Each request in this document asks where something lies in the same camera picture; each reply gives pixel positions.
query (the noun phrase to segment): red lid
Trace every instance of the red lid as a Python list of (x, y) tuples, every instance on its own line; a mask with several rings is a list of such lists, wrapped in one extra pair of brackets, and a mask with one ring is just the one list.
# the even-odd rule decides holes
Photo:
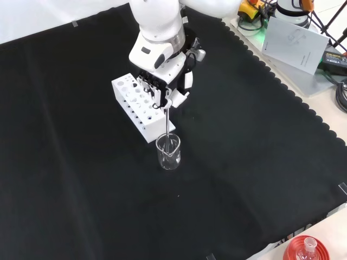
[[(286, 248), (286, 251), (283, 255), (283, 260), (297, 260), (296, 253), (297, 251), (304, 246), (304, 240), (306, 237), (311, 236), (298, 236), (294, 237), (289, 245)], [(318, 239), (314, 238), (317, 241), (317, 253), (319, 255), (319, 260), (330, 260), (329, 253), (325, 246)]]

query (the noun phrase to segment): paper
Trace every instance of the paper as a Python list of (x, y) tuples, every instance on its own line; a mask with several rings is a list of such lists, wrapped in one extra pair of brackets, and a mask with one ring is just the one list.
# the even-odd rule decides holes
[(313, 75), (328, 40), (324, 35), (271, 17), (262, 52)]

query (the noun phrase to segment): black tablecloth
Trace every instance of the black tablecloth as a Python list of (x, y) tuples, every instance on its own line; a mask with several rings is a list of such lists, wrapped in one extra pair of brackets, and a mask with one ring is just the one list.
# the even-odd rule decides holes
[(161, 169), (115, 100), (137, 72), (128, 5), (1, 46), (3, 259), (245, 259), (345, 199), (344, 142), (220, 20)]

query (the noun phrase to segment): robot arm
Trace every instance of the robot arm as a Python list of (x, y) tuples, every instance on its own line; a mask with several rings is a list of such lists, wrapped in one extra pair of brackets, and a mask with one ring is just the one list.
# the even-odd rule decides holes
[[(197, 11), (225, 17), (237, 12), (241, 0), (182, 0)], [(202, 60), (198, 38), (187, 34), (181, 17), (179, 0), (130, 0), (130, 7), (140, 33), (129, 59), (141, 69), (137, 78), (152, 95), (156, 108), (178, 107), (189, 95), (193, 76), (188, 57)]]

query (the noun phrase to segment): table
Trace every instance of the table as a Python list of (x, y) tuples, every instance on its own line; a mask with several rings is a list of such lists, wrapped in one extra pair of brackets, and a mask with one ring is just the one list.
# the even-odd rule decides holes
[[(347, 207), (300, 235), (308, 235), (320, 240), (327, 248), (330, 259), (343, 260), (347, 257)], [(258, 258), (258, 260), (280, 260), (291, 239)]]

